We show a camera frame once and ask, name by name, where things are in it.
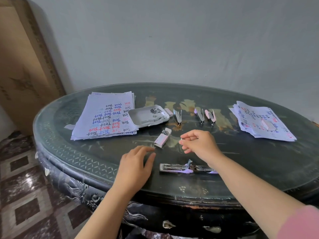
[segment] pink sleeve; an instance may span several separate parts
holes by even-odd
[[[318,239],[319,210],[311,205],[298,209],[278,232],[277,239]]]

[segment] oval table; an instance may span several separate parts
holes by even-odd
[[[182,125],[175,117],[141,128],[137,135],[91,140],[70,140],[91,92],[132,91],[136,108],[160,105],[182,109]],[[240,130],[229,107],[242,101],[270,107],[296,136],[285,142],[255,139]],[[216,125],[201,125],[194,108],[214,109]],[[34,120],[37,157],[48,180],[70,198],[96,209],[114,182],[122,154],[137,145],[153,146],[166,127],[172,134],[157,157],[146,185],[130,201],[123,222],[150,231],[184,237],[237,238],[259,228],[233,197],[221,177],[159,173],[160,163],[205,163],[184,154],[180,135],[192,130],[210,131],[221,151],[260,178],[304,203],[316,204],[319,194],[319,127],[305,117],[275,103],[227,90],[167,83],[132,83],[97,87],[61,97],[43,108]]]

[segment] person's left arm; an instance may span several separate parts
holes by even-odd
[[[144,156],[151,151],[154,148],[137,146],[122,156],[112,188],[75,239],[116,238],[128,202],[151,175],[155,153],[143,164]]]

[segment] plastic container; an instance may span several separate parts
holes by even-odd
[[[138,128],[161,124],[169,120],[169,114],[159,105],[131,109],[128,112]]]

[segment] wall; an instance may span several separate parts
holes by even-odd
[[[319,122],[319,0],[29,0],[68,93],[175,82]]]
[[[0,106],[0,141],[7,138],[16,128],[10,117]]]

